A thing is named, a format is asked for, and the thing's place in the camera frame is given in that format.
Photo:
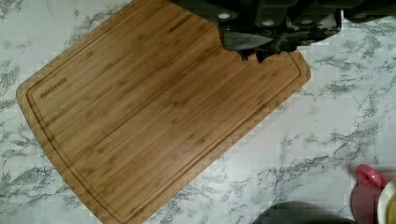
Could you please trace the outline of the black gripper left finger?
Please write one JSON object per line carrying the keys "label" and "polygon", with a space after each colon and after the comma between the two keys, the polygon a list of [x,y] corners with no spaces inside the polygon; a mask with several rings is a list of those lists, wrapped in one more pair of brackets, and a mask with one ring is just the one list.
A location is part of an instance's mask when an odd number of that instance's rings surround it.
{"label": "black gripper left finger", "polygon": [[237,52],[242,61],[255,55],[263,61],[275,50],[275,12],[273,7],[228,6],[218,8],[218,31],[222,46]]}

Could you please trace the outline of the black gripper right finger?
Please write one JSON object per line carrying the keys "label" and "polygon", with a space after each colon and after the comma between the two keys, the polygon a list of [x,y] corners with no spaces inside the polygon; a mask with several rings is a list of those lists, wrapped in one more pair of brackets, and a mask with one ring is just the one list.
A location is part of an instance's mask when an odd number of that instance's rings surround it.
{"label": "black gripper right finger", "polygon": [[335,7],[306,7],[289,14],[277,30],[275,38],[255,49],[259,63],[283,51],[293,52],[336,35],[342,28],[341,10]]}

